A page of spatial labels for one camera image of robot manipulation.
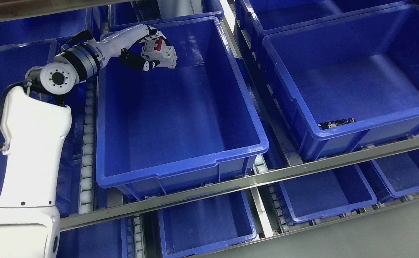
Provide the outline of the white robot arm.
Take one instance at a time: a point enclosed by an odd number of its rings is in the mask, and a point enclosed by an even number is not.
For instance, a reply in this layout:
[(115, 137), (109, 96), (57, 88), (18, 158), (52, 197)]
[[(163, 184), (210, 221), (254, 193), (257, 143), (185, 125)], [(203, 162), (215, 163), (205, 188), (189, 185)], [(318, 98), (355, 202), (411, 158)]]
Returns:
[(54, 62), (30, 68), (0, 101), (0, 152), (7, 156), (0, 194), (0, 258), (55, 258), (60, 240), (56, 188), (70, 131), (66, 95), (95, 75), (101, 61), (88, 29), (72, 37)]

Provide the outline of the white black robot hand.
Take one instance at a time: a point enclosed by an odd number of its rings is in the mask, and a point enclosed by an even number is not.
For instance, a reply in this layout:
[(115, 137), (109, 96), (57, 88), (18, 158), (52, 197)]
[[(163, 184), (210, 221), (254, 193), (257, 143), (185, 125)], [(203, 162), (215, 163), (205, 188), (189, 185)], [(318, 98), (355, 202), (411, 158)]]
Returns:
[(119, 58), (120, 63), (137, 71), (150, 71), (156, 63), (146, 61), (142, 56), (142, 46), (146, 39), (162, 37), (170, 41), (157, 28), (145, 24), (134, 25), (113, 33), (101, 41), (89, 40), (87, 45), (95, 50), (95, 57), (101, 58), (100, 67), (106, 67), (112, 58)]

